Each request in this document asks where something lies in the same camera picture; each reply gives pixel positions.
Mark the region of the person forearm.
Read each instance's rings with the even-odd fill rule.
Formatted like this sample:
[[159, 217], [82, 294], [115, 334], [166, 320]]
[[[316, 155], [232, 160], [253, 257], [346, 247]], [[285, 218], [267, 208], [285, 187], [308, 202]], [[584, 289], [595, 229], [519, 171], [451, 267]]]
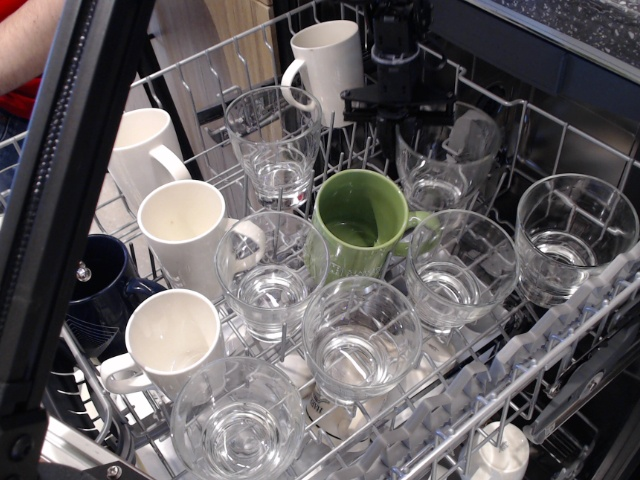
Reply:
[[65, 2], [26, 1], [1, 21], [1, 94], [40, 76]]

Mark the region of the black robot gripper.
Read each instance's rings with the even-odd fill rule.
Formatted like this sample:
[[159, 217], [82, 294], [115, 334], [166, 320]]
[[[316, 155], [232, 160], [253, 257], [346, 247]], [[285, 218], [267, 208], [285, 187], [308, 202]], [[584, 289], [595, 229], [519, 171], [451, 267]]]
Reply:
[[371, 60], [365, 72], [374, 74], [371, 83], [341, 93], [343, 118], [376, 120], [378, 143], [387, 160], [396, 159], [399, 123], [413, 119], [418, 128], [453, 124], [455, 94], [438, 84], [436, 68], [423, 59], [400, 64]]

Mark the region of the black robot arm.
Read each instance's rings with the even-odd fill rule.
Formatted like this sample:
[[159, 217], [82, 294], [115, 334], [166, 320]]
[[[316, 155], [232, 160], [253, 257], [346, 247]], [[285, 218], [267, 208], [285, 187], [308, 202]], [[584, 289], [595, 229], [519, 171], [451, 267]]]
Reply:
[[343, 117], [375, 125], [377, 139], [389, 160], [395, 158], [396, 130], [405, 122], [419, 125], [453, 123], [454, 92], [442, 87], [437, 72], [446, 63], [425, 61], [431, 3], [428, 1], [362, 1], [373, 41], [369, 57], [375, 82], [341, 93]]

